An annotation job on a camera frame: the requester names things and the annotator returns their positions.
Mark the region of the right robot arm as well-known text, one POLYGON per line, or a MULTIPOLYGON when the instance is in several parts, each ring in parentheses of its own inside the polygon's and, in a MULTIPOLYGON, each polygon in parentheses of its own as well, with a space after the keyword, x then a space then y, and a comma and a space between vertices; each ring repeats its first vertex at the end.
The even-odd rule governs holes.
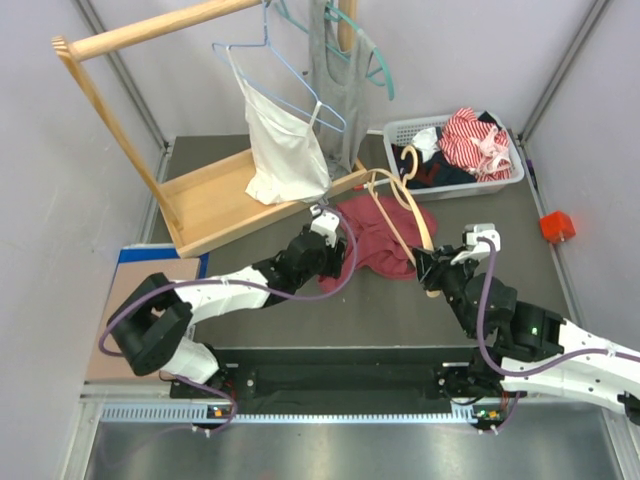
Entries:
POLYGON ((413 248, 417 279, 440 292, 477 343, 466 380, 476 394, 541 393, 592 403, 639 422, 639 354, 523 302, 494 275, 498 247, 413 248))

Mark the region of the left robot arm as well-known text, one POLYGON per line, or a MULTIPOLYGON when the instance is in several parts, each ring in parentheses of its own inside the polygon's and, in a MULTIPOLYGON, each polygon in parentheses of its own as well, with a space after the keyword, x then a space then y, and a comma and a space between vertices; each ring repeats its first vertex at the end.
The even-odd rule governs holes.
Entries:
POLYGON ((227 313, 299 301, 299 289, 316 276, 339 278, 347 247, 339 228, 339 217, 324 212, 285 249, 236 272, 191 281, 148 276, 109 318, 100 351, 124 358, 139 377, 164 372, 205 396, 220 394, 225 370, 213 348, 189 339, 187 330, 227 313))

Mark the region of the wooden clothes hanger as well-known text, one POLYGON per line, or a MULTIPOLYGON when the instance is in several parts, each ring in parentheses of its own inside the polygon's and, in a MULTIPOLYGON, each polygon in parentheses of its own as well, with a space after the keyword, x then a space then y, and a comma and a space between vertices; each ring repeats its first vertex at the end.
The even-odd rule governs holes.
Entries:
POLYGON ((400 243, 400 246, 402 247, 403 251, 406 253, 409 261, 411 262, 411 264, 413 266, 416 266, 416 260, 415 260, 415 257, 413 255, 413 253, 411 252, 409 246, 405 242, 403 236, 400 234, 400 232, 396 228, 393 220, 389 216, 389 214, 386 211, 385 207, 383 206, 383 204, 379 200, 379 195, 376 192, 377 177, 379 175, 381 175, 386 180, 389 181, 389 184, 391 186, 391 191, 392 191, 393 196, 395 197, 396 202, 403 209, 405 209, 407 211, 410 211, 412 213, 412 215, 414 217, 415 225, 416 225, 416 227, 418 229, 418 232, 419 232, 419 235, 420 235, 422 248, 425 249, 425 250, 428 250, 428 251, 434 251, 433 240, 431 238, 431 234, 430 234, 429 228, 428 228, 428 226, 426 224, 426 221, 425 221, 425 219, 424 219, 424 217, 423 217, 423 215, 421 213, 420 208, 418 207, 416 201, 414 200, 414 198, 411 195, 410 191, 406 187, 407 181, 400 179, 397 175, 395 175, 395 174, 391 173, 390 171, 385 170, 383 168, 370 169, 368 171, 368 174, 369 174, 369 178, 368 178, 366 189, 367 189, 369 195, 371 196, 374 204, 378 208, 378 210, 379 210, 380 214, 382 215, 383 219, 385 220, 385 222, 389 226, 391 232, 394 234, 394 236, 396 237, 396 239, 400 243))

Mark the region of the red tank top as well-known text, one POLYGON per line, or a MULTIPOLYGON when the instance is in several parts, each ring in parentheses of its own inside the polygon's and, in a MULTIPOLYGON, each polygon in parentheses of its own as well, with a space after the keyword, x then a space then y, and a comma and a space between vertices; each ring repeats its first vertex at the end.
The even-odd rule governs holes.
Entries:
MULTIPOLYGON (((422 246, 413 213, 394 197, 381 196, 380 203, 408 247, 422 246)), ((356 269, 370 268, 390 280, 410 280, 415 268, 369 194, 359 195, 336 205, 353 230, 357 255, 356 269)))

